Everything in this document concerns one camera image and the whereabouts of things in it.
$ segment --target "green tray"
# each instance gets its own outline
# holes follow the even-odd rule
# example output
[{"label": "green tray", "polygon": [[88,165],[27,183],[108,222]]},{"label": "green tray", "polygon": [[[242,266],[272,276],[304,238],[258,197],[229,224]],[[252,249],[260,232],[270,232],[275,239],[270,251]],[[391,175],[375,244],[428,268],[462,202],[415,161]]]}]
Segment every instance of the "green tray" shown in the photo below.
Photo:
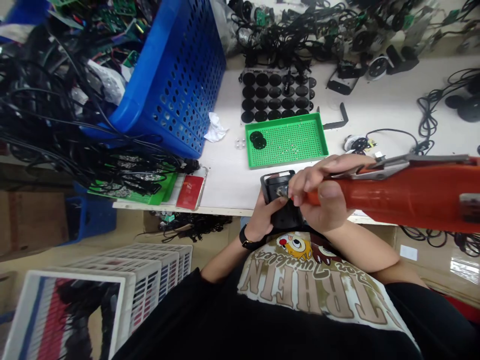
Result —
[{"label": "green tray", "polygon": [[175,181],[177,181],[178,174],[170,173],[166,175],[166,179],[161,182],[161,189],[157,191],[157,193],[148,196],[148,195],[140,195],[139,193],[132,192],[128,197],[117,197],[112,195],[107,195],[105,193],[97,193],[94,191],[88,190],[89,194],[95,194],[99,196],[103,196],[106,198],[113,198],[113,199],[123,199],[129,200],[136,203],[148,204],[148,205],[160,205],[160,203],[164,203],[170,200],[170,196],[172,195],[172,191],[174,190]]},{"label": "green tray", "polygon": [[[250,134],[259,131],[266,147],[258,150]],[[248,166],[267,168],[279,164],[304,163],[329,154],[318,112],[245,125]]]}]

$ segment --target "workbench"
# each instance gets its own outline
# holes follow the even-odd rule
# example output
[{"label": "workbench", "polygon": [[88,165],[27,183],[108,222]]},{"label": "workbench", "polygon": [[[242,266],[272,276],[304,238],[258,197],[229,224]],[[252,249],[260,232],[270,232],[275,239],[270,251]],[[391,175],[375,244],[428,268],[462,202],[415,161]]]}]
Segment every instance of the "workbench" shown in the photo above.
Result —
[{"label": "workbench", "polygon": [[[409,72],[385,75],[378,81],[361,78],[349,96],[326,89],[328,79],[335,70],[335,64],[315,64],[311,67],[311,76],[317,80],[315,97],[312,100],[314,110],[320,108],[323,124],[341,121],[340,103],[345,105],[349,122],[346,126],[325,131],[330,154],[343,154],[345,138],[349,135],[362,135],[380,128],[392,128],[418,135],[422,111],[417,99],[433,89],[441,89],[448,76],[454,72],[478,67],[480,56],[458,56],[448,58],[421,59],[419,65]],[[251,216],[260,191],[260,177],[265,174],[287,171],[296,172],[312,166],[316,161],[270,168],[250,170],[247,150],[235,147],[237,138],[245,137],[245,126],[241,124],[241,103],[243,84],[239,76],[244,69],[241,56],[227,61],[221,88],[214,112],[220,122],[229,128],[227,135],[216,143],[205,142],[203,154],[199,159],[208,169],[203,195],[197,213]],[[457,111],[448,108],[442,100],[436,107],[434,117],[438,120],[438,130],[432,136],[435,145],[429,155],[469,154],[478,156],[480,145],[480,122],[463,121]],[[396,132],[379,132],[370,135],[378,146],[372,152],[381,152],[387,158],[406,154],[414,145],[413,139]],[[190,212],[175,207],[183,177],[179,176],[174,191],[167,203],[158,206],[118,200],[114,207],[118,209]],[[356,212],[351,221],[361,224],[378,224],[362,212]]]}]

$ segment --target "white label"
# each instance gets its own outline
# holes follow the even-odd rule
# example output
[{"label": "white label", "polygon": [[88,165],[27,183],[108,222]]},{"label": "white label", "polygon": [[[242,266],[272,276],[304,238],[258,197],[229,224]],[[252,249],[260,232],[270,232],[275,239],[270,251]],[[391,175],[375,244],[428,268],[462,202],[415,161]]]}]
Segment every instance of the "white label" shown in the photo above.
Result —
[{"label": "white label", "polygon": [[405,246],[405,245],[400,245],[400,256],[401,257],[404,257],[404,258],[407,258],[407,259],[410,259],[410,260],[413,260],[413,261],[417,261],[418,255],[419,255],[419,251],[416,248]]}]

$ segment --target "green perforated tray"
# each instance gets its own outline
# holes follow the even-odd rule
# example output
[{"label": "green perforated tray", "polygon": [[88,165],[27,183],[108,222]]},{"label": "green perforated tray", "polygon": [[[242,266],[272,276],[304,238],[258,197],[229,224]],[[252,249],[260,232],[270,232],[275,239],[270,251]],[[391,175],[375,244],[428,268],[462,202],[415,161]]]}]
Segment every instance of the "green perforated tray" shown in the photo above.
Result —
[{"label": "green perforated tray", "polygon": [[[259,131],[266,147],[254,148],[250,134]],[[329,154],[318,112],[245,125],[248,166],[251,169],[303,163]]]}]

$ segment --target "metal clip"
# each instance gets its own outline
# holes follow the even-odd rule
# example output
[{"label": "metal clip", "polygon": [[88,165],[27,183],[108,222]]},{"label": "metal clip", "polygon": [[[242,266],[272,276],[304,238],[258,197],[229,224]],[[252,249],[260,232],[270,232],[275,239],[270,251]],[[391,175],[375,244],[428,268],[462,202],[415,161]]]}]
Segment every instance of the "metal clip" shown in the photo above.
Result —
[{"label": "metal clip", "polygon": [[[329,178],[351,180],[384,180],[411,166],[428,166],[428,163],[468,164],[469,162],[470,158],[468,155],[419,156],[414,154],[406,154],[385,159],[368,166],[360,165],[344,172],[331,174]],[[360,173],[360,171],[363,169],[373,171]]]}]

